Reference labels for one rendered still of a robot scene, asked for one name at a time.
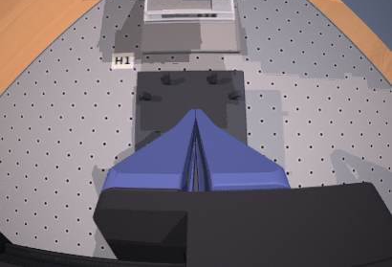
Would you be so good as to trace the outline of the grey perforated base plate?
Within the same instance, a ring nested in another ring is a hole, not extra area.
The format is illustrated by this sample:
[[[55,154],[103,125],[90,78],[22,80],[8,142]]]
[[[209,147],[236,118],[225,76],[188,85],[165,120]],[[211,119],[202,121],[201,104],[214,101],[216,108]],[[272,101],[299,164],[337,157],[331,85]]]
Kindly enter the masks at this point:
[[[240,53],[147,54],[142,0],[99,0],[0,95],[0,232],[116,258],[93,215],[134,153],[137,72],[244,71],[248,146],[291,188],[371,182],[392,214],[392,84],[310,0],[236,0]],[[113,54],[133,68],[112,69]]]

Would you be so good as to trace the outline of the translucent white rectangular plate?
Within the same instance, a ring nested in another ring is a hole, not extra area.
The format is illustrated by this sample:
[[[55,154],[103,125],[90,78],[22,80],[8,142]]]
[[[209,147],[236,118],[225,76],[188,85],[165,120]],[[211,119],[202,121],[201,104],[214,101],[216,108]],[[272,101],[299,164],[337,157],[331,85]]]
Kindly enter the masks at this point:
[[[148,24],[234,23],[233,0],[145,0]]]

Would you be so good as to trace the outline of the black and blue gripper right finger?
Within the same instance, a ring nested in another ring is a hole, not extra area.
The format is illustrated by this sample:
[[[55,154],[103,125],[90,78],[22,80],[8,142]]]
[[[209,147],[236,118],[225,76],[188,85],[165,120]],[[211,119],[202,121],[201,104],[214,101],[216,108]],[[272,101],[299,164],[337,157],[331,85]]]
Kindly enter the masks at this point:
[[[282,166],[216,126],[196,109],[198,191],[290,189]]]

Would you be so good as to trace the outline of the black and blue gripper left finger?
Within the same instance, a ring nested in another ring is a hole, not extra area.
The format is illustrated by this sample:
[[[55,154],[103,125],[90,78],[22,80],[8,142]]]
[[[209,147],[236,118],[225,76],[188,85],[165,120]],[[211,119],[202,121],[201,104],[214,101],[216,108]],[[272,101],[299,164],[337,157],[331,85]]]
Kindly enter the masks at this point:
[[[196,113],[189,110],[176,126],[111,167],[102,190],[109,188],[194,191]]]

